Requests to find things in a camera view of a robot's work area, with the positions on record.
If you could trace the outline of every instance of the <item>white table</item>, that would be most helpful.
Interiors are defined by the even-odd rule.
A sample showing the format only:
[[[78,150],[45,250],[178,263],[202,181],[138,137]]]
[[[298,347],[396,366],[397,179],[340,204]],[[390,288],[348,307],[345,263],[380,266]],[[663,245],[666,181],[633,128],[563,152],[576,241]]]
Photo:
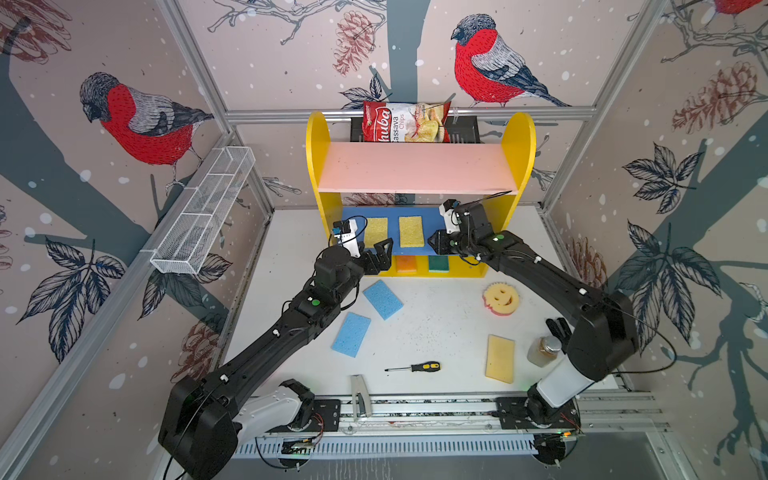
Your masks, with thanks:
[[[539,255],[561,266],[534,207],[518,207],[509,230]],[[317,254],[327,245],[317,210],[278,210],[246,294],[231,337],[225,362],[242,352],[280,317],[280,307],[293,298],[313,271]],[[349,376],[363,374],[372,395],[525,391],[557,361],[540,369],[525,357],[528,347],[548,334],[545,320],[558,311],[526,286],[489,270],[483,279],[385,278],[404,307],[382,320],[362,291],[379,278],[363,277],[360,296],[350,312],[369,317],[371,325],[356,358],[331,350],[347,312],[297,353],[257,390],[273,391],[296,379],[316,395],[349,395]],[[520,295],[520,307],[510,316],[496,316],[483,306],[482,293],[494,282],[509,283]],[[344,304],[352,301],[354,293]],[[507,384],[485,377],[488,335],[513,339],[515,381]],[[384,369],[437,360],[436,373],[385,372]],[[615,389],[608,376],[592,389]]]

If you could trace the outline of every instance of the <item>blue shelf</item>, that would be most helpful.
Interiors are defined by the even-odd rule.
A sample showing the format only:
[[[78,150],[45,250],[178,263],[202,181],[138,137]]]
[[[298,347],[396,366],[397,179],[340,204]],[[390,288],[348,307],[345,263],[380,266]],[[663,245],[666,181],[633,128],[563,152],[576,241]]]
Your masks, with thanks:
[[[411,207],[399,205],[394,207],[344,207],[343,219],[352,215],[362,215],[366,218],[386,218],[387,233],[394,241],[392,255],[436,255],[435,251],[427,244],[427,239],[437,230],[445,229],[445,222],[440,216],[437,207]],[[400,247],[400,217],[421,217],[422,233],[424,234],[423,247]],[[357,226],[362,228],[364,222],[357,219]],[[363,232],[358,240],[365,241],[366,233]]]

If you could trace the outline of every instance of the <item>jar lid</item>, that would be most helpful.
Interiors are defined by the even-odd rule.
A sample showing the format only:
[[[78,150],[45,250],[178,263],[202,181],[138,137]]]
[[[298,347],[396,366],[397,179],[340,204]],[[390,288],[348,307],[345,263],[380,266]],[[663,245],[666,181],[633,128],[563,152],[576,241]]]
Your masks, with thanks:
[[[557,353],[563,349],[563,344],[556,336],[553,335],[544,337],[544,339],[541,341],[541,346],[543,346],[544,349],[549,353]]]

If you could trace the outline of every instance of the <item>round yellow sponge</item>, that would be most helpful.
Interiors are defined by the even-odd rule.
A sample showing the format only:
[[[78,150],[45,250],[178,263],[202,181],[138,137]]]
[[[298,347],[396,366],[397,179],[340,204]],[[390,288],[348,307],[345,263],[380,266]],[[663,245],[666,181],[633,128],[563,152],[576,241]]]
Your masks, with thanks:
[[[520,305],[517,290],[506,283],[493,283],[482,294],[485,306],[496,315],[511,315]]]

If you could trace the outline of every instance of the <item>black basket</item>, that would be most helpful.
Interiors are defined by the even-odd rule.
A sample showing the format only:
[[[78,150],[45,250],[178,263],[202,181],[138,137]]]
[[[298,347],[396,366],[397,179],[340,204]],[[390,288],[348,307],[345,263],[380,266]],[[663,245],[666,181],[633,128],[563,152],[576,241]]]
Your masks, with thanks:
[[[474,115],[448,117],[445,121],[445,129],[452,144],[480,143],[478,118]],[[352,130],[349,132],[349,141],[362,141],[362,117],[352,118]]]

